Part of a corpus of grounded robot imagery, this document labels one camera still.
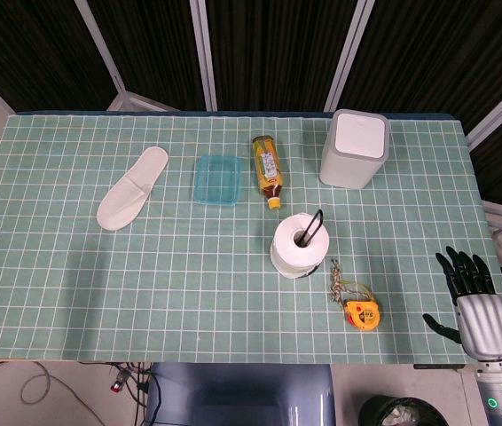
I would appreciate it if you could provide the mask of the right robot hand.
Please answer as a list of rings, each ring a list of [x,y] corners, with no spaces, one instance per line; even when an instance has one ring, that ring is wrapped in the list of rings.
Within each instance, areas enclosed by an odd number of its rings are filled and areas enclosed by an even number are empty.
[[[502,360],[502,300],[496,293],[490,270],[476,254],[448,246],[437,253],[455,309],[457,328],[441,325],[430,314],[423,319],[438,335],[461,345],[480,362]]]

